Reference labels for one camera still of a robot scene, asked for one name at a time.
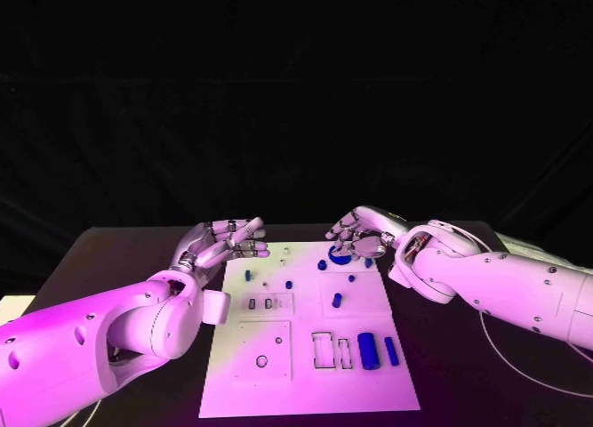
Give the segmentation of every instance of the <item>black table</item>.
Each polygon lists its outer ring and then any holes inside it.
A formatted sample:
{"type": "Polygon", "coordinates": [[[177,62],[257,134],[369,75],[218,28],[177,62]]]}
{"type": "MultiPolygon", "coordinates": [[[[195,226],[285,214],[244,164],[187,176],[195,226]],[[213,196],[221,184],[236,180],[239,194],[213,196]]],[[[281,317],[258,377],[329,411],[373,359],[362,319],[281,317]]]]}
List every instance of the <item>black table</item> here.
{"type": "MultiPolygon", "coordinates": [[[[486,223],[454,223],[494,250],[504,250],[486,223]]],[[[270,225],[265,227],[265,240],[323,240],[330,226],[270,225]]],[[[43,285],[28,312],[146,280],[167,268],[187,229],[88,230],[43,285]]],[[[392,258],[388,254],[379,259],[382,276],[392,258]]],[[[222,283],[223,271],[208,288],[219,290],[222,283]]],[[[89,427],[593,425],[593,399],[568,396],[543,388],[510,369],[486,341],[478,313],[461,298],[441,305],[386,278],[385,287],[421,411],[199,419],[215,329],[203,324],[185,356],[143,375],[102,400],[89,427]]],[[[496,318],[486,317],[486,320],[494,342],[520,369],[556,386],[593,393],[593,366],[566,344],[496,318]]]]}

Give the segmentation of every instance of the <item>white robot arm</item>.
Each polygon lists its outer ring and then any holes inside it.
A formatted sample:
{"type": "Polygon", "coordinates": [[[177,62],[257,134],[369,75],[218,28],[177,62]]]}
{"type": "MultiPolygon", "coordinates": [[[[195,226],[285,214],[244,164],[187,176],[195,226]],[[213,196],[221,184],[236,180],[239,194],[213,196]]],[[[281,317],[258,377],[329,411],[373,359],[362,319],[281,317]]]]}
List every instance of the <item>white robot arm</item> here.
{"type": "Polygon", "coordinates": [[[169,270],[0,326],[0,427],[58,422],[179,358],[202,322],[225,323],[229,295],[203,287],[222,261],[270,255],[261,226],[199,224],[169,270]]]}
{"type": "Polygon", "coordinates": [[[460,294],[474,309],[537,334],[593,350],[593,276],[500,252],[483,253],[477,237],[431,221],[405,220],[359,206],[331,227],[337,254],[376,258],[396,249],[389,278],[427,299],[448,303],[460,294]],[[375,232],[379,236],[362,237],[375,232]]]}

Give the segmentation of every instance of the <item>white board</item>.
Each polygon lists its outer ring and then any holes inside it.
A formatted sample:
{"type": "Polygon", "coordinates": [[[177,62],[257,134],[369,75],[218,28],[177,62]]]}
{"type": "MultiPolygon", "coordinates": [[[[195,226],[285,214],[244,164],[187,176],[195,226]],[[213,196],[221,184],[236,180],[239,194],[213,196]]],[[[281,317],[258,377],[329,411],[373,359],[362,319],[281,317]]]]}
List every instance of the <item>white board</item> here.
{"type": "Polygon", "coordinates": [[[232,301],[228,322],[215,328],[200,418],[419,410],[376,264],[369,269],[365,260],[333,264],[329,242],[268,246],[270,258],[228,263],[223,291],[232,301]],[[318,270],[321,259],[326,271],[318,270]],[[343,300],[334,308],[337,293],[343,300]],[[363,368],[363,332],[376,337],[376,370],[363,368]],[[316,368],[316,352],[323,368],[316,368]]]}

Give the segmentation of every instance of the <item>dark curtain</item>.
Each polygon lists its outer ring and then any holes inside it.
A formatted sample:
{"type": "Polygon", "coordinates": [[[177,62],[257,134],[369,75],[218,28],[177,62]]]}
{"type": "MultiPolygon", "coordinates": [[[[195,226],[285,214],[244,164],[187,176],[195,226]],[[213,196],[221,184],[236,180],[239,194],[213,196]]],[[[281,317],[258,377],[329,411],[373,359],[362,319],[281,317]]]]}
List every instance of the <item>dark curtain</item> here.
{"type": "Polygon", "coordinates": [[[362,204],[593,265],[593,2],[7,7],[0,289],[89,227],[362,204]]]}

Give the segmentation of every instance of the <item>robotic hand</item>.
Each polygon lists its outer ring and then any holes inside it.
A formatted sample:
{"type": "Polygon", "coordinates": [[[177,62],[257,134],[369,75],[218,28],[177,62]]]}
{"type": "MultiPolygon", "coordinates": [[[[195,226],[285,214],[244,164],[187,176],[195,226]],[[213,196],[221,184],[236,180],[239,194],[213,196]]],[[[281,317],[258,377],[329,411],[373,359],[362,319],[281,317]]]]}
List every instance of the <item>robotic hand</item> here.
{"type": "Polygon", "coordinates": [[[0,326],[0,427],[48,425],[179,358],[200,323],[225,323],[229,295],[202,290],[221,262],[267,257],[262,220],[200,223],[169,270],[0,326]]]}
{"type": "Polygon", "coordinates": [[[593,276],[519,255],[490,251],[447,222],[409,229],[405,220],[359,206],[334,224],[339,255],[380,257],[396,249],[389,278],[434,302],[460,294],[474,309],[537,334],[593,350],[593,276]],[[362,237],[366,232],[379,236],[362,237]]]}

